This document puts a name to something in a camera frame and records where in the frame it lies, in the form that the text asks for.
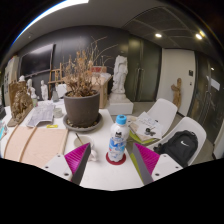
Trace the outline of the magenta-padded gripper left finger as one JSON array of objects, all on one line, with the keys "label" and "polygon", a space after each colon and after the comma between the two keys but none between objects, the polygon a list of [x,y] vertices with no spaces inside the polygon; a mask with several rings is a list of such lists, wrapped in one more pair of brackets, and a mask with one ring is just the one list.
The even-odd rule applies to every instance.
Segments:
[{"label": "magenta-padded gripper left finger", "polygon": [[66,155],[57,154],[43,166],[43,170],[79,185],[90,153],[90,143],[81,145]]}]

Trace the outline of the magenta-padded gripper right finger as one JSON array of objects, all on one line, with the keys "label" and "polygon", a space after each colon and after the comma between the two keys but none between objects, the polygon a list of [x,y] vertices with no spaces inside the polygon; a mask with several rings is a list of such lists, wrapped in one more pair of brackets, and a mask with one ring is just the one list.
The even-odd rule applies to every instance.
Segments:
[{"label": "magenta-padded gripper right finger", "polygon": [[137,143],[133,144],[132,159],[144,185],[182,169],[169,155],[159,155]]}]

